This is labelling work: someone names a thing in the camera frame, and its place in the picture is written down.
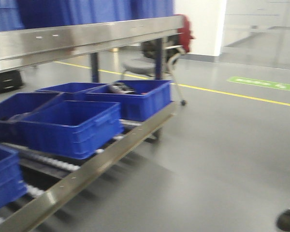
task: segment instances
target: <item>gray floor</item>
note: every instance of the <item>gray floor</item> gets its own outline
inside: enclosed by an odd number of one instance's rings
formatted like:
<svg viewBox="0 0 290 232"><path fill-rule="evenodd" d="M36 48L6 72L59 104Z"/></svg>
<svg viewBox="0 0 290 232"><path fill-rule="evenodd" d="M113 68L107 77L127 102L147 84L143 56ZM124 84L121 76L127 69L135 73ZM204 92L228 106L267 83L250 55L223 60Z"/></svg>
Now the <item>gray floor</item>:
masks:
<svg viewBox="0 0 290 232"><path fill-rule="evenodd" d="M219 61L290 69L290 28L267 31L223 48Z"/></svg>
<svg viewBox="0 0 290 232"><path fill-rule="evenodd" d="M101 53L101 69L119 72L121 60L137 56ZM87 58L65 62L88 66ZM205 89L181 87L189 104L178 106L162 140L141 144L35 231L276 231L276 216L290 206L290 106L208 89L290 103L290 91L227 82L241 76L290 84L290 70L180 60L176 73L180 83ZM89 69L59 63L23 75L23 91L90 81Z"/></svg>

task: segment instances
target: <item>green floor sign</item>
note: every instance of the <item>green floor sign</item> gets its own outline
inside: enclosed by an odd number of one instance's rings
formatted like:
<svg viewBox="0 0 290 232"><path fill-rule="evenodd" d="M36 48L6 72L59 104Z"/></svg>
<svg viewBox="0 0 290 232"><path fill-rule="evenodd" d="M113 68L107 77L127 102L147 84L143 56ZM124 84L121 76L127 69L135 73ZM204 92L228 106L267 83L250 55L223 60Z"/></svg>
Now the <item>green floor sign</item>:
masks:
<svg viewBox="0 0 290 232"><path fill-rule="evenodd" d="M278 83L278 82L262 81L262 80L256 80L256 79L238 77L238 76L230 77L228 81L240 83L240 84L261 86L261 87L267 87L267 88L276 88L276 89L290 91L290 84L284 84L284 83Z"/></svg>

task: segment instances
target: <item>red bag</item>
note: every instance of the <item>red bag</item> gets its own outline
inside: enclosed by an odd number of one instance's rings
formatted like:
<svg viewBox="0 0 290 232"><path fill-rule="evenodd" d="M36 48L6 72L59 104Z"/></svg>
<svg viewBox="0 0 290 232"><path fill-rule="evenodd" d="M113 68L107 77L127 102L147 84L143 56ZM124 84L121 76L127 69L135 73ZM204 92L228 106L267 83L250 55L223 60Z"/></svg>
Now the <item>red bag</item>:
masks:
<svg viewBox="0 0 290 232"><path fill-rule="evenodd" d="M180 14L184 17L184 27L179 28L177 31L180 33L178 35L179 37L179 43L183 46L184 50L188 53L190 52L190 40L193 40L194 37L191 35L190 30L190 21L188 20L188 17L186 15Z"/></svg>

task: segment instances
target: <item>caster wheel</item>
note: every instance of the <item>caster wheel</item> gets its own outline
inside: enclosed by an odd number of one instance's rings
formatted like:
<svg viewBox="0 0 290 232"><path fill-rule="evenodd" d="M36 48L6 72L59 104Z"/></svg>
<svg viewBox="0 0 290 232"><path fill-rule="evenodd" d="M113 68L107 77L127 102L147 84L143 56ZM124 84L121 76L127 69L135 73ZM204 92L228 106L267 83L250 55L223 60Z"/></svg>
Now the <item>caster wheel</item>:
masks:
<svg viewBox="0 0 290 232"><path fill-rule="evenodd" d="M276 226L282 231L290 231L290 209L286 210L278 217Z"/></svg>
<svg viewBox="0 0 290 232"><path fill-rule="evenodd" d="M187 102L186 102L186 100L182 100L182 101L180 102L180 104L181 104L182 106L184 106L184 105L187 105Z"/></svg>

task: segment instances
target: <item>yellow floor line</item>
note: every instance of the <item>yellow floor line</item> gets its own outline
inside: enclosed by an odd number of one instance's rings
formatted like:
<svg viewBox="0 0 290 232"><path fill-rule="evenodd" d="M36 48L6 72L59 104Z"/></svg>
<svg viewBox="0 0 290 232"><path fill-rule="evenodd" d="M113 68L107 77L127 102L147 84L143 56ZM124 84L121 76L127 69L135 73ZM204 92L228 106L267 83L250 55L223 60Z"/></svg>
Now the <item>yellow floor line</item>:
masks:
<svg viewBox="0 0 290 232"><path fill-rule="evenodd" d="M88 66L83 66L83 65L78 65L78 64L71 64L71 63L60 62L60 61L55 61L55 63L75 66L75 67L78 67L78 68L91 69ZM99 71L100 72L104 72L104 73L112 73L112 74L121 75L121 73L119 73L119 72L112 72L112 71L103 70L103 69L100 69ZM126 74L125 76L135 77L135 78L139 78L139 79L148 79L146 77L130 75L130 74ZM246 99L257 100L257 101L261 101L261 102L263 101L263 102L268 102L268 103L274 103L274 104L279 104L279 105L290 106L290 103L281 102L281 101L277 102L277 101L273 101L273 100L268 100L268 99L263 99L263 98L256 98L256 97L251 97L251 96L246 96L246 95L241 95L241 94L236 94L236 93L229 93L229 92L224 92L224 91L219 91L219 90L214 90L214 89L202 88L202 87L197 87L197 86L190 86L190 85L184 85L184 84L178 84L178 85L181 86L181 87L192 88L192 89L197 89L197 90L202 90L202 91L207 91L207 92L212 92L212 93L219 93L219 94L224 94L224 95L229 95L229 96L234 96L234 97L239 97L239 98L246 98Z"/></svg>
<svg viewBox="0 0 290 232"><path fill-rule="evenodd" d="M55 61L55 63L70 65L70 66L74 66L74 67L78 67L78 68L83 68L83 69L91 69L91 67L88 67L88 66L83 66L83 65L78 65L78 64L71 64L71 63L66 63L66 62L61 62L61 61ZM119 72L112 72L112 71L103 70L103 69L99 69L99 71L100 72L104 72L104 73L111 73L111 74L121 75L121 73L119 73ZM147 77L136 76L136 75L131 75L131 74L126 74L125 76L135 77L135 78L144 79L144 80L147 80L148 79Z"/></svg>

